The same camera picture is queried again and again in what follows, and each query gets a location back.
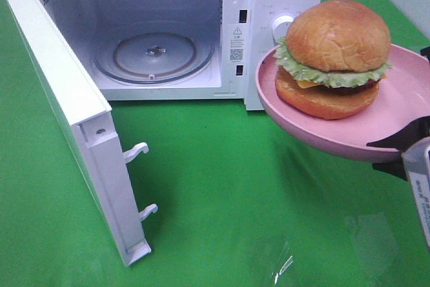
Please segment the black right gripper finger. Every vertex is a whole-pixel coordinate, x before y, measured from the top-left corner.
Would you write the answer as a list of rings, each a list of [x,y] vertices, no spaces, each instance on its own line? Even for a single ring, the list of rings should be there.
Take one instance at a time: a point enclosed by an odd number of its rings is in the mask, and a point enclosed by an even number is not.
[[[372,168],[376,171],[381,171],[401,178],[404,181],[408,181],[402,161],[393,161],[389,163],[372,163]]]

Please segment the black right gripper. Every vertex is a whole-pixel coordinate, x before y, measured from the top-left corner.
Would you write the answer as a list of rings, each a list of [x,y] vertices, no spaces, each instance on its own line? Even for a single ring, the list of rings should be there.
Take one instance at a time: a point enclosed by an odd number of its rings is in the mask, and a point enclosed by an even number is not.
[[[430,46],[422,48],[420,55],[424,56],[430,61]],[[398,151],[406,151],[409,147],[413,146],[416,142],[423,138],[429,137],[429,119],[430,116],[423,116],[409,122],[405,127],[390,136],[368,142],[367,147],[396,149]]]

